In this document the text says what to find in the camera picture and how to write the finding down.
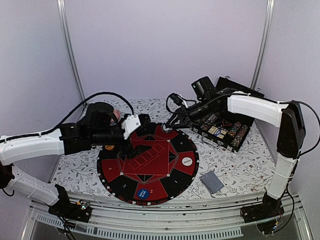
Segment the white dealer button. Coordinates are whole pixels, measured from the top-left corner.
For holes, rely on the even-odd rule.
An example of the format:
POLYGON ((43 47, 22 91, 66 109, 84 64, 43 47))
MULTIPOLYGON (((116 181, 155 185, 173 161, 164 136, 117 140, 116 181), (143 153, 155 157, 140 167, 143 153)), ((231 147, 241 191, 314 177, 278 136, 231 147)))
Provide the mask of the white dealer button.
POLYGON ((191 157, 184 157, 181 163, 185 167, 190 167, 194 163, 194 160, 191 157))

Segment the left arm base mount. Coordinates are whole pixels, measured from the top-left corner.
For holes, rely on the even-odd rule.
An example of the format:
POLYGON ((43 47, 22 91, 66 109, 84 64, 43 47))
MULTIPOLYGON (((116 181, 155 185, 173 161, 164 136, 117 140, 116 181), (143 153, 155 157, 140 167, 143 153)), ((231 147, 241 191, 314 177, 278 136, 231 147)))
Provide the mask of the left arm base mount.
POLYGON ((67 220, 88 223, 92 214, 90 202, 79 200, 76 203, 70 202, 70 198, 64 187, 55 184, 58 192, 58 201, 48 206, 48 213, 67 220))

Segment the blue small blind button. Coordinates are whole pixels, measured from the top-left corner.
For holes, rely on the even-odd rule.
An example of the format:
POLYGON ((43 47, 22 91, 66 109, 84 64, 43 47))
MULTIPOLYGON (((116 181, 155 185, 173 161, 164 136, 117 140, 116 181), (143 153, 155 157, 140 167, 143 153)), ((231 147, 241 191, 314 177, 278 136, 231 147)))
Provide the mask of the blue small blind button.
POLYGON ((150 192, 148 189, 146 188, 140 188, 137 193, 136 196, 140 199, 140 200, 146 200, 149 196, 150 196, 150 192))

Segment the small poker chip stack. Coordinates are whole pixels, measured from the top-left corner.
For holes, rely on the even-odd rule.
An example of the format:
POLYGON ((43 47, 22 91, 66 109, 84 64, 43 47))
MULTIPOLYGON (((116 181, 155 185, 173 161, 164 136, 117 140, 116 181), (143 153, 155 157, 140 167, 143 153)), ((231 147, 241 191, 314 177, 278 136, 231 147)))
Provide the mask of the small poker chip stack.
POLYGON ((170 128, 167 128, 165 124, 163 124, 161 128, 164 132, 169 132, 171 130, 170 128))

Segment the orange big blind button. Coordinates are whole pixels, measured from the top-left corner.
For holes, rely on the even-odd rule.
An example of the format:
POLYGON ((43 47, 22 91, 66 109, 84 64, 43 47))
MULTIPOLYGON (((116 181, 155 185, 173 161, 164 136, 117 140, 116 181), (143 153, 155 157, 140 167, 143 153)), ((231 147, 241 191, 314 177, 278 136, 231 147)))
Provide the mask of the orange big blind button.
POLYGON ((114 145, 105 145, 104 148, 107 150, 107 151, 113 151, 115 149, 115 146, 114 145))

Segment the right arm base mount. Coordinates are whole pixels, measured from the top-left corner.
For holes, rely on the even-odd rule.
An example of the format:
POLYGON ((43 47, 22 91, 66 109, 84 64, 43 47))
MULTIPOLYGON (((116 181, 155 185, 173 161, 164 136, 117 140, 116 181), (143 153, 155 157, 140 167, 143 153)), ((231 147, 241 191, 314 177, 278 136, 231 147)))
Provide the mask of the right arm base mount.
POLYGON ((245 223, 262 221, 272 218, 270 221, 258 223, 256 225, 258 231, 263 235, 274 234, 283 219, 285 213, 281 200, 269 198, 267 195, 263 197, 262 203, 249 204, 240 209, 240 215, 245 223))

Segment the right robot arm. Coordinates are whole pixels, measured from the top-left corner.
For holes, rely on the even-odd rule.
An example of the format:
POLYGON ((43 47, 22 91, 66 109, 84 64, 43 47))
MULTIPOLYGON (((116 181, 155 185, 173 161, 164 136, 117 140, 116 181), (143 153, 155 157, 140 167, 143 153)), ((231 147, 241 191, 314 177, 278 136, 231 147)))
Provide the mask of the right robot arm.
POLYGON ((261 132, 274 157, 275 169, 261 204, 245 207, 243 212, 260 214, 262 218, 280 213, 282 197, 295 174, 306 136, 301 105, 293 100, 269 99, 227 77, 219 77, 213 83, 204 76, 191 87, 196 95, 194 100, 178 93, 167 97, 177 108, 170 111, 162 129, 169 132, 190 128, 229 151, 238 152, 253 123, 267 126, 261 132))

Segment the blue playing card deck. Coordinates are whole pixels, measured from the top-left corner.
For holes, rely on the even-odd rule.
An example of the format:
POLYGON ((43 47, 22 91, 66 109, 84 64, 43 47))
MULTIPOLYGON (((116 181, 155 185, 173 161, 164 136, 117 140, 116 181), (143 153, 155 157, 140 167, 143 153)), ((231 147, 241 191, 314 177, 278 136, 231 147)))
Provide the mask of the blue playing card deck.
POLYGON ((223 183, 212 170, 203 174, 200 180, 211 195, 216 194, 224 187, 223 183))

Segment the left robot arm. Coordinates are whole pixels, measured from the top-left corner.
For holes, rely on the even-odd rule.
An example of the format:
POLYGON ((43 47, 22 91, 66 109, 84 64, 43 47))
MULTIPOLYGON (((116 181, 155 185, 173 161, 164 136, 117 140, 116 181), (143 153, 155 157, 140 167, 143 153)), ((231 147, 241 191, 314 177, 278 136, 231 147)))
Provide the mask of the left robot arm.
POLYGON ((96 146, 114 146, 133 158, 144 151, 130 136, 150 122, 148 114, 121 116, 105 102, 91 103, 78 122, 60 123, 44 132, 0 138, 0 188, 18 191, 44 202, 63 217, 74 213, 64 187, 43 182, 19 169, 15 162, 41 156, 72 155, 96 146))

